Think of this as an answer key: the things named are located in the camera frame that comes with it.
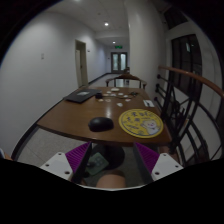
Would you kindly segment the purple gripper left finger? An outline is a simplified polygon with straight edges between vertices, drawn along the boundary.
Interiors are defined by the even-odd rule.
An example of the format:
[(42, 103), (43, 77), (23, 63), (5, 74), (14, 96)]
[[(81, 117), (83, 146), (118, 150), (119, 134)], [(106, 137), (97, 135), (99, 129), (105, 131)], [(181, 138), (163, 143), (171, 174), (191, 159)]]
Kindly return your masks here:
[(85, 173), (91, 151), (92, 143), (87, 142), (67, 153), (58, 152), (45, 162), (41, 169), (79, 184)]

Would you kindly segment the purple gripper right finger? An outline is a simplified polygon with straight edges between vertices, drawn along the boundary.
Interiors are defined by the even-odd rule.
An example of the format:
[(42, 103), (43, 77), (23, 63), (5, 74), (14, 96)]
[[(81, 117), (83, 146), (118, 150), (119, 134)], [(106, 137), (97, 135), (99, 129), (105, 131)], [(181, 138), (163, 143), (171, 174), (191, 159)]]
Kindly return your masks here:
[(140, 143), (134, 144), (133, 151), (145, 183), (159, 180), (182, 169), (169, 154), (159, 154)]

